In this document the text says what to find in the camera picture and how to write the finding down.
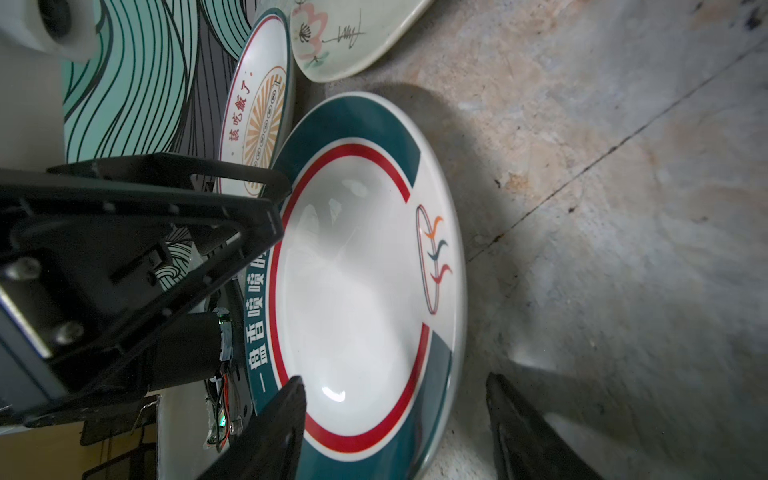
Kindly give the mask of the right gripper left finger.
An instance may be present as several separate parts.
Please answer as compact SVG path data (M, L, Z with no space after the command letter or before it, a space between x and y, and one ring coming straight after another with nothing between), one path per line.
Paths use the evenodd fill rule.
M202 479L294 479L297 475L306 418L302 378L294 376L253 417L237 442L204 473Z

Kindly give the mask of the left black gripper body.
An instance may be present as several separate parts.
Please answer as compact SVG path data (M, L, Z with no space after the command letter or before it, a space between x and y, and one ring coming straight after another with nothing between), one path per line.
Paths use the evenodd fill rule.
M133 402L144 353L278 243L274 169L155 153L1 173L1 422Z

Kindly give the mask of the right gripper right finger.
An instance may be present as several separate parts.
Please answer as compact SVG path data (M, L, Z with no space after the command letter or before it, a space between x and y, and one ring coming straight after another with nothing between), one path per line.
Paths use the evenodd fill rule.
M598 479L503 375L486 379L493 459L500 479Z

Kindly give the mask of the green rimmed white plate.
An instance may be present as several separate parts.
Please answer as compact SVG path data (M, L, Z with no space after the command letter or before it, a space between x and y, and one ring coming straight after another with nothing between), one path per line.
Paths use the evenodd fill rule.
M299 478L417 478L457 395L468 316L437 156L395 104L350 92L313 108L273 166L292 191L283 239L245 277L255 410L299 377Z

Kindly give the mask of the orange sun plate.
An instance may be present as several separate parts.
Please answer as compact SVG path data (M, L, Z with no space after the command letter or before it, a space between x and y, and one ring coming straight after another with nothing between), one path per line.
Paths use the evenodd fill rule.
M257 20L237 63L222 122L218 160L267 169L292 128L295 66L289 22L279 8Z

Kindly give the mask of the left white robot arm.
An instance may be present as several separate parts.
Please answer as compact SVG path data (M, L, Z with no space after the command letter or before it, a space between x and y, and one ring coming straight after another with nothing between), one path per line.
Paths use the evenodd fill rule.
M160 339L277 244L287 178L218 161L240 2L1 5L1 420L157 386Z

